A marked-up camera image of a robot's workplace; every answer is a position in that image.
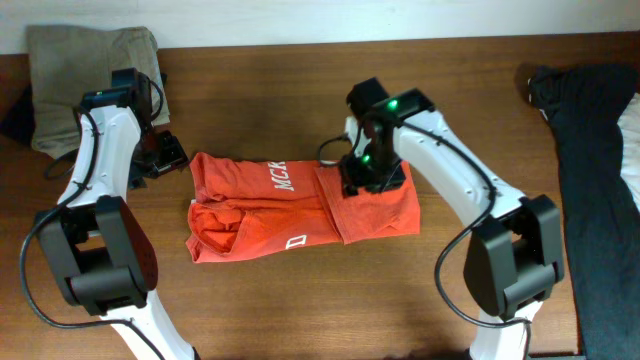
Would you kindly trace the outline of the orange printed t-shirt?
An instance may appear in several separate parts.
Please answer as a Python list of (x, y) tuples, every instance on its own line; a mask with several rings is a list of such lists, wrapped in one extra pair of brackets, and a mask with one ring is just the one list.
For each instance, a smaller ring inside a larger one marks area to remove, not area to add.
[(395, 190), (347, 197), (338, 169), (316, 161), (233, 161), (198, 153), (190, 170), (195, 198), (186, 246), (195, 263), (420, 232), (412, 179)]

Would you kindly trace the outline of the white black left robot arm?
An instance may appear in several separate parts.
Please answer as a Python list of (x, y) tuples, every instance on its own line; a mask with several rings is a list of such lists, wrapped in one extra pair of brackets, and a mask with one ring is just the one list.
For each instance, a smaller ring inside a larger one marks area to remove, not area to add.
[(159, 299), (154, 248), (126, 203), (145, 179), (189, 163), (179, 140), (152, 123), (161, 92), (129, 68), (84, 94), (73, 110), (81, 142), (70, 181), (23, 244), (38, 240), (65, 301), (90, 315), (79, 328), (113, 327), (139, 359), (196, 359)]

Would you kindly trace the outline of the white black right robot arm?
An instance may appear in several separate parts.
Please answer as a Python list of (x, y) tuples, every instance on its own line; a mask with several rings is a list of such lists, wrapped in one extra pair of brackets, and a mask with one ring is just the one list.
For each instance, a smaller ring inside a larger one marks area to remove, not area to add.
[(391, 96), (370, 78), (353, 86), (346, 104), (352, 149), (339, 162), (344, 195), (397, 190), (408, 180), (401, 164), (415, 168), (463, 224), (436, 260), (438, 293), (445, 292), (444, 260), (470, 240), (463, 277), (480, 314), (473, 318), (444, 300), (477, 328), (467, 358), (528, 358), (532, 320), (565, 274), (559, 209), (549, 197), (529, 198), (495, 175), (418, 89)]

